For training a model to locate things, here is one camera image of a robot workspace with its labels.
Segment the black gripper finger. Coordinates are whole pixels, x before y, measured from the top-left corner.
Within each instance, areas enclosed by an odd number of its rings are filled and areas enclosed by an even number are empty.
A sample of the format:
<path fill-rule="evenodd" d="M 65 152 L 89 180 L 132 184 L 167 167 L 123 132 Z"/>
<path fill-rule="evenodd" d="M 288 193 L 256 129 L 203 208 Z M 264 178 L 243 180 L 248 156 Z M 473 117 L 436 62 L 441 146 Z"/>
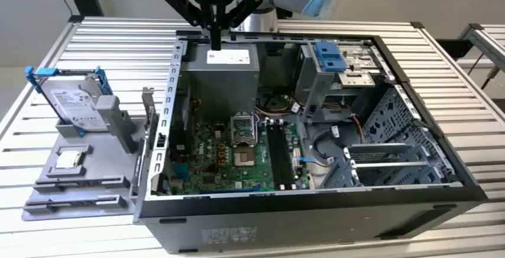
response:
<path fill-rule="evenodd" d="M 241 0 L 237 6 L 225 12 L 225 5 L 216 5 L 216 50 L 221 49 L 221 31 L 236 28 L 255 12 L 263 0 Z"/>
<path fill-rule="evenodd" d="M 201 26 L 209 31 L 211 49 L 216 49 L 216 23 L 213 21 L 213 11 L 211 5 L 200 5 L 197 8 L 189 0 L 164 0 L 176 10 L 187 22 L 197 27 Z"/>

